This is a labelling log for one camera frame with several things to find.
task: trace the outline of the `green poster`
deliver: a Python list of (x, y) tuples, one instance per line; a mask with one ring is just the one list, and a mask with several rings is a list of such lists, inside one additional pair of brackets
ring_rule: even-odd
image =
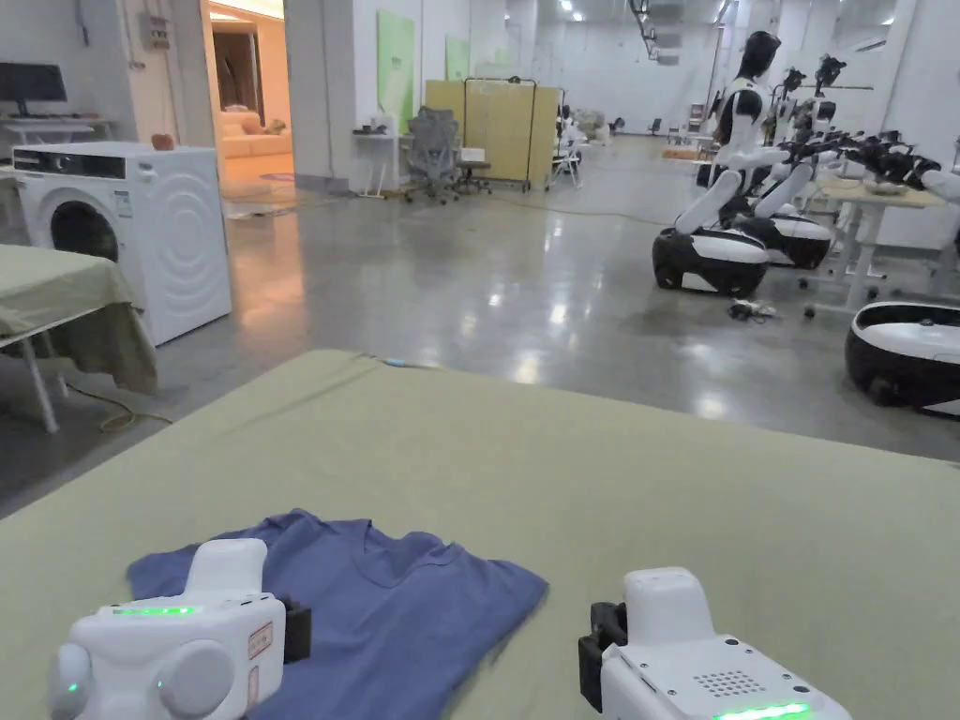
[(414, 116), (414, 21), (385, 10), (376, 20), (376, 100), (406, 134)]
[(470, 43), (451, 35), (446, 36), (446, 78), (465, 80), (470, 74)]

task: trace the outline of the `washing machine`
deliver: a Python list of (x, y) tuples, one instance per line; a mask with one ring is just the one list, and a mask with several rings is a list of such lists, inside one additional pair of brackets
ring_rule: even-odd
[(13, 167), (31, 244), (117, 263), (155, 345), (229, 314), (215, 150), (31, 145)]

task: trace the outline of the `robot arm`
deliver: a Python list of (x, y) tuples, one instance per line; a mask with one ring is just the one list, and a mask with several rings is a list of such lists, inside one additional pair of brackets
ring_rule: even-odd
[(960, 204), (960, 176), (943, 170), (928, 170), (920, 177), (924, 187), (948, 203)]
[(591, 609), (580, 687), (619, 720), (851, 720), (835, 701), (736, 637), (713, 630), (707, 597), (680, 567), (632, 572), (626, 604)]
[(310, 610), (261, 590), (262, 540), (200, 547), (183, 595), (101, 608), (54, 658), (52, 720), (237, 720), (310, 655)]

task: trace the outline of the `washing machine control panel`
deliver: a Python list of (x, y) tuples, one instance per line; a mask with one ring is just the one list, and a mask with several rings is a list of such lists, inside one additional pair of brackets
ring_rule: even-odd
[(48, 175), (124, 180), (127, 161), (122, 157), (47, 153), (42, 150), (13, 150), (13, 168)]

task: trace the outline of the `desk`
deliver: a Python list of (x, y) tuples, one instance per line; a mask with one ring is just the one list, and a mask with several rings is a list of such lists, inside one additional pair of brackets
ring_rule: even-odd
[[(853, 280), (847, 293), (847, 299), (842, 305), (828, 305), (814, 303), (806, 308), (807, 317), (813, 317), (817, 312), (841, 312), (854, 314), (863, 307), (866, 292), (867, 276), (874, 260), (876, 239), (883, 224), (883, 215), (888, 207), (897, 207), (907, 210), (925, 210), (929, 207), (941, 207), (946, 204), (943, 200), (928, 192), (907, 189), (902, 195), (875, 195), (867, 190), (861, 181), (840, 180), (833, 175), (822, 174), (817, 179), (820, 193), (829, 203), (851, 204), (852, 214), (848, 222), (848, 229), (844, 232), (844, 248), (840, 256), (839, 270), (836, 279), (818, 276), (821, 283), (843, 283), (845, 272), (853, 259), (853, 251), (860, 245), (860, 255), (853, 271)], [(858, 239), (861, 228), (866, 227), (863, 239)]]
[(0, 520), (4, 718), (46, 717), (51, 654), (130, 597), (129, 563), (301, 507), (549, 581), (451, 720), (596, 720), (577, 685), (590, 603), (666, 565), (700, 577), (719, 632), (857, 720), (948, 720), (957, 478), (926, 458), (311, 352)]
[[(389, 183), (391, 190), (396, 190), (398, 186), (398, 166), (399, 166), (399, 138), (396, 135), (355, 132), (354, 139), (358, 146), (369, 145), (373, 148), (372, 157), (367, 158), (370, 164), (370, 174), (364, 183), (363, 192), (357, 193), (361, 198), (377, 198), (385, 200), (383, 195), (384, 180), (387, 178), (387, 170), (394, 168), (393, 178)], [(380, 180), (376, 185), (376, 192), (372, 193), (373, 177), (379, 169)]]
[[(48, 333), (59, 336), (52, 343)], [(53, 345), (84, 372), (108, 372), (130, 390), (156, 391), (156, 354), (115, 263), (102, 257), (0, 245), (0, 348), (20, 345), (43, 424), (57, 432), (53, 405), (36, 364), (34, 338)], [(66, 385), (58, 375), (60, 390)]]
[(105, 140), (113, 136), (111, 121), (97, 117), (0, 117), (0, 128), (16, 136), (14, 145), (73, 142), (98, 130)]

